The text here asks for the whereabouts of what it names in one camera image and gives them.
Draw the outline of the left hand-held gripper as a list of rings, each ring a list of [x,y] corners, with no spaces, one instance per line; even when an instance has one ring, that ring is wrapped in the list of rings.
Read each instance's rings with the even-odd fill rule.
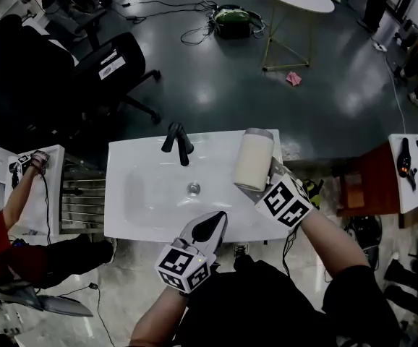
[[[225,211],[203,214],[191,220],[180,238],[167,244],[154,268],[161,281],[183,294],[192,293],[211,275],[216,250],[228,225]]]

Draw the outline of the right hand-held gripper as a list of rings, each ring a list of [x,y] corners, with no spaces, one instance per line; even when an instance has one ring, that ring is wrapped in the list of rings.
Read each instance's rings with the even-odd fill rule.
[[[269,184],[263,191],[236,187],[250,200],[256,202],[255,209],[270,220],[295,228],[312,211],[313,205],[302,185],[289,175],[289,169],[272,157],[268,172]]]

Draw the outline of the cream cylindrical bottle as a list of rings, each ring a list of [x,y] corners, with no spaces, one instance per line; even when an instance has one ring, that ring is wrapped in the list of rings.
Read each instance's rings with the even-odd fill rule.
[[[262,192],[267,184],[273,147],[272,132],[258,128],[246,129],[234,165],[233,183],[243,189]]]

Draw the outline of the person's right forearm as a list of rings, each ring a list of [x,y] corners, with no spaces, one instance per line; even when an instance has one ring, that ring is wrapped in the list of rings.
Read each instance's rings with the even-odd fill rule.
[[[350,267],[370,266],[358,243],[316,208],[300,226],[332,278]]]

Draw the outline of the person's left forearm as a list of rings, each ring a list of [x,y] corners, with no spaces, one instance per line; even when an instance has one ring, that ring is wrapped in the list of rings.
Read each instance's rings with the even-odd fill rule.
[[[129,346],[165,347],[173,339],[189,299],[166,287],[132,331]]]

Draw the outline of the yellow-green bag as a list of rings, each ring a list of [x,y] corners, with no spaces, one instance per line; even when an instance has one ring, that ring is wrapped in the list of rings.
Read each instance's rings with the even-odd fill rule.
[[[321,179],[318,183],[305,179],[302,181],[305,192],[307,193],[309,201],[312,205],[319,210],[320,209],[320,191],[323,188],[324,181]]]

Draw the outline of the person's black clothing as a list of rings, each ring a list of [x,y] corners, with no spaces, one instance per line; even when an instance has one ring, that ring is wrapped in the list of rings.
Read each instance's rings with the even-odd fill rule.
[[[261,260],[216,273],[189,296],[181,347],[399,347],[401,329],[373,271],[356,266],[329,283],[321,310]]]

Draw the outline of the wooden cabinet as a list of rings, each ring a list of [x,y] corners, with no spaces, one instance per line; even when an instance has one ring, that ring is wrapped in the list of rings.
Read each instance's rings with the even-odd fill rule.
[[[388,142],[332,167],[331,173],[341,188],[338,217],[401,212],[396,166]]]

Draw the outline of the metal rack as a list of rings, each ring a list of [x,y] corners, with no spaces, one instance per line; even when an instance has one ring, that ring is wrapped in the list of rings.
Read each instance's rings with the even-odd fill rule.
[[[59,233],[102,234],[106,172],[70,154],[61,173]]]

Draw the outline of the green and black bag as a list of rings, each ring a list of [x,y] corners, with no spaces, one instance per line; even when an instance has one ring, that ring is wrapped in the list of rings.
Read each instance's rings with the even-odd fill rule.
[[[234,4],[217,6],[210,16],[210,24],[216,35],[225,40],[261,38],[265,31],[265,23],[258,13]]]

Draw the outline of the black office chair paper label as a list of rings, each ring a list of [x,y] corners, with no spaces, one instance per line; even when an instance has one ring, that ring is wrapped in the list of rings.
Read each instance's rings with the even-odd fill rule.
[[[68,140],[103,127],[123,103],[159,124],[161,116],[156,111],[129,95],[150,78],[159,81],[161,72],[146,69],[145,56],[133,34],[122,33],[94,48],[69,71],[67,95],[74,106],[74,120]]]

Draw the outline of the black office chair with headrest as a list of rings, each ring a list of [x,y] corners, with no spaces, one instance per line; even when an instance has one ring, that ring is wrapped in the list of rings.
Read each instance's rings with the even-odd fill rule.
[[[80,128],[70,52],[9,14],[0,19],[0,139],[65,141]]]

